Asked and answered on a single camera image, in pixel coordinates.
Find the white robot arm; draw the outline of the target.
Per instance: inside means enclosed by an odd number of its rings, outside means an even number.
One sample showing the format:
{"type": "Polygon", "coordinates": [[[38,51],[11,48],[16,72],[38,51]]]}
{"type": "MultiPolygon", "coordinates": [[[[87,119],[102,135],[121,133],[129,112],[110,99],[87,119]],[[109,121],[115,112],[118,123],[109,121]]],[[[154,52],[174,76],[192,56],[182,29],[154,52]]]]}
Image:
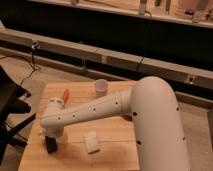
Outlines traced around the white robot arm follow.
{"type": "Polygon", "coordinates": [[[46,136],[56,138],[68,125],[116,115],[133,120],[142,171],[191,171],[175,93],[159,77],[144,77],[129,89],[71,108],[66,108],[62,100],[51,98],[40,125],[46,136]]]}

